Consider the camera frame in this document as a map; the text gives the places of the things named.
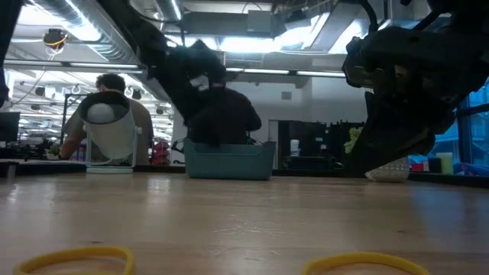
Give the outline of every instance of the dark hair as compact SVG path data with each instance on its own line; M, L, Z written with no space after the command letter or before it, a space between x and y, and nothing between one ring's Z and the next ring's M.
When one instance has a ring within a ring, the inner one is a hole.
M98 76L95 86L98 89L101 85L104 85L107 89L114 89L120 92L125 91L124 79L115 73L106 73Z

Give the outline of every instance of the wooden table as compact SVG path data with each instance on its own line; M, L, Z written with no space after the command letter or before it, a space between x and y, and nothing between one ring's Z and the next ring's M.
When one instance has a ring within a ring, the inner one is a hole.
M86 245L133 250L137 275L300 274L350 251L405 257L433 275L489 270L489 192L428 183L181 174L18 177L0 184L0 274Z

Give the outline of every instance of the blue plastic tub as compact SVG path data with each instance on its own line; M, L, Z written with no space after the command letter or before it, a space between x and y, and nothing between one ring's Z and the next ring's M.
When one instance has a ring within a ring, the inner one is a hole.
M268 180L272 174L275 142L262 145L222 144L219 148L183 142L186 173L195 179Z

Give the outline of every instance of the beige shirt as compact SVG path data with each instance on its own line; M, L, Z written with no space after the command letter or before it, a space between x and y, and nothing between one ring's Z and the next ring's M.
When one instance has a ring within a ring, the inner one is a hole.
M151 148L151 143L153 142L153 122L151 121L151 115L141 103L133 99L129 99L129 103L136 126L141 127L143 130L142 134L138 136L136 165L149 165L148 149ZM79 116L79 108L66 123L64 131L69 137L79 138L80 140L86 138L86 132L83 130L83 120ZM106 160L100 152L100 149L94 144L92 144L92 160Z

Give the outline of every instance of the black cloth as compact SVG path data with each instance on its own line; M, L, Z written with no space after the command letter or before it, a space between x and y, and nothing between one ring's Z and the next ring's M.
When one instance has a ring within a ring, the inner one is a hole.
M22 0L2 0L2 8L0 8L0 34L2 34L0 35L0 107L4 100L8 100L3 63L23 4Z
M248 131L261 128L261 120L249 99L225 87L201 93L205 107L189 120L188 138L212 146L246 144Z

